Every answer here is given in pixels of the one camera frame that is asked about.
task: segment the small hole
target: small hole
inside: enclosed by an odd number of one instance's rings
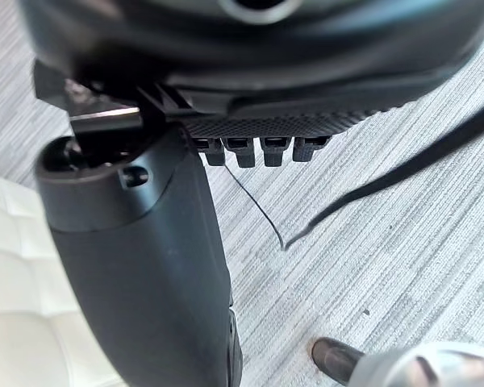
[[[313,139],[305,139],[305,143],[323,147],[328,142],[328,139],[328,137],[315,137]]]
[[[269,148],[284,148],[287,145],[286,138],[265,139],[265,145]]]
[[[231,149],[244,149],[248,147],[246,139],[227,139],[227,145]]]
[[[207,139],[196,139],[194,142],[197,149],[208,149],[210,147]]]
[[[147,169],[142,167],[129,167],[123,171],[123,180],[128,188],[135,188],[148,181]]]
[[[235,2],[250,10],[268,10],[279,6],[285,0],[235,0]]]

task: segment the textured black surface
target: textured black surface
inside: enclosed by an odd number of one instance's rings
[[[376,114],[378,110],[299,115],[272,119],[202,120],[185,122],[192,137],[318,137],[336,135]]]

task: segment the black strap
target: black strap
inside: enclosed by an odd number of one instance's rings
[[[294,243],[309,235],[328,216],[347,206],[349,203],[374,195],[413,177],[417,173],[420,173],[431,165],[434,165],[438,161],[451,155],[456,150],[472,143],[482,135],[484,135],[484,108],[472,118],[466,120],[447,135],[438,139],[434,144],[430,145],[411,159],[405,161],[392,171],[335,200],[332,204],[317,214],[308,225],[287,242],[284,247],[282,246],[282,250],[287,251]]]

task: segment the circular opening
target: circular opening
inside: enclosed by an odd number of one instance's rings
[[[250,10],[268,10],[285,2],[286,0],[234,0],[241,6]]]
[[[304,0],[219,0],[232,18],[247,24],[272,24],[291,16]]]

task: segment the screw hole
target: screw hole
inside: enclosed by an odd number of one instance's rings
[[[123,181],[128,188],[140,187],[148,181],[147,169],[142,167],[128,167],[122,173]]]

